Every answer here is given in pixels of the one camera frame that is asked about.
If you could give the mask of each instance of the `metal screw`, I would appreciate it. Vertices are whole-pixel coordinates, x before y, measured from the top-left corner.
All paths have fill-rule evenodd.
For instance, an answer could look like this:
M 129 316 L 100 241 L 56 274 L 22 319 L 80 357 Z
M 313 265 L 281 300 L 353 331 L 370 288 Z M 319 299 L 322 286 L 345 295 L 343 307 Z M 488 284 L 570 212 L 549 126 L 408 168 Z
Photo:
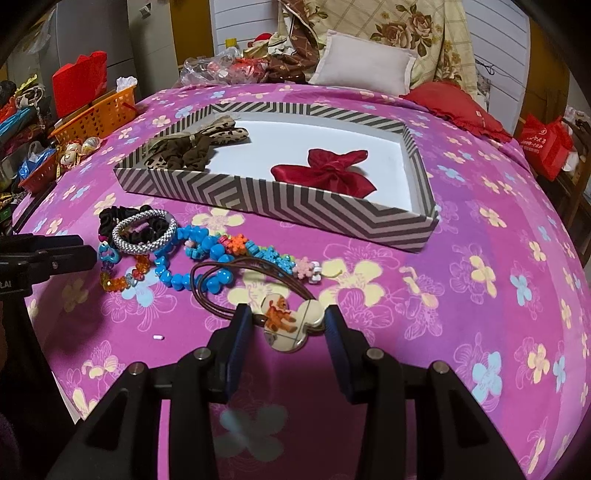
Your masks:
M 446 374 L 447 372 L 449 372 L 449 365 L 445 363 L 443 360 L 437 360 L 437 362 L 433 364 L 433 369 L 438 374 Z
M 197 360 L 206 360 L 212 354 L 212 351 L 206 346 L 202 346 L 193 352 L 193 355 Z
M 365 355 L 367 355 L 371 360 L 381 360 L 384 358 L 384 351 L 379 348 L 369 348 Z
M 127 367 L 127 371 L 132 375 L 139 375 L 144 369 L 145 365 L 142 362 L 134 362 Z

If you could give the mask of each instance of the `orange plastic basket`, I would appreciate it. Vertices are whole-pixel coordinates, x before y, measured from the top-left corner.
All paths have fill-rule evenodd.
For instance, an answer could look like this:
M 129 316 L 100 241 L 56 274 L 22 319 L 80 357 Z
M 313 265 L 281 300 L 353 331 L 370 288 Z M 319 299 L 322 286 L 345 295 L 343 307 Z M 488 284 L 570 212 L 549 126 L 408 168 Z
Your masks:
M 41 192 L 47 185 L 56 179 L 57 171 L 57 152 L 46 159 L 33 172 L 18 184 L 20 188 L 25 189 L 31 194 Z
M 136 117 L 134 89 L 135 86 L 114 93 L 56 128 L 49 136 L 57 138 L 61 145 L 90 137 L 108 137 Z

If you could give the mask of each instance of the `red pillow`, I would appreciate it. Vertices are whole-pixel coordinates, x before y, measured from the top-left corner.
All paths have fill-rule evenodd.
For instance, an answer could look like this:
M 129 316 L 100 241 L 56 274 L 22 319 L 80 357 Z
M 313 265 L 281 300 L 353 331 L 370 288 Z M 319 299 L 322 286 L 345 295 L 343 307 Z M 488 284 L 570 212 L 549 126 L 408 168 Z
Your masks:
M 497 119 L 454 83 L 424 83 L 402 98 L 428 108 L 433 115 L 476 136 L 486 135 L 499 142 L 510 142 L 513 138 Z

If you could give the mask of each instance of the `blue plastic bag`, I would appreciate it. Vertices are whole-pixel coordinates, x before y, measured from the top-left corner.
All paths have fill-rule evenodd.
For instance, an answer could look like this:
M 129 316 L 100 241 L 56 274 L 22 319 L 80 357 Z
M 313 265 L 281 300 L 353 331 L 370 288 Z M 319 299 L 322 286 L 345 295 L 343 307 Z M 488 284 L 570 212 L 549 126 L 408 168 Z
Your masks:
M 39 142 L 33 142 L 31 144 L 29 148 L 29 157 L 23 162 L 21 168 L 18 169 L 18 176 L 21 178 L 21 180 L 25 180 L 31 173 L 35 171 L 36 168 L 38 168 L 43 162 L 45 162 L 45 160 L 47 160 L 56 152 L 55 148 L 46 148 L 39 153 L 35 153 L 34 150 L 38 150 L 39 147 L 41 147 Z

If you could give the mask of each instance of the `orange bead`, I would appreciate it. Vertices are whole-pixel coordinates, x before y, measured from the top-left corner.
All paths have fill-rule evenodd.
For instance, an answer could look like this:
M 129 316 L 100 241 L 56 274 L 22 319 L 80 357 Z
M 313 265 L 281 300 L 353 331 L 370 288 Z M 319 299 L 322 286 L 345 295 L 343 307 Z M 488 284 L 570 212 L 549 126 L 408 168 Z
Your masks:
M 150 270 L 150 266 L 149 265 L 145 265 L 145 264 L 141 264 L 141 263 L 137 263 L 135 268 L 138 269 L 138 271 L 140 273 L 146 274 L 148 273 L 148 270 Z

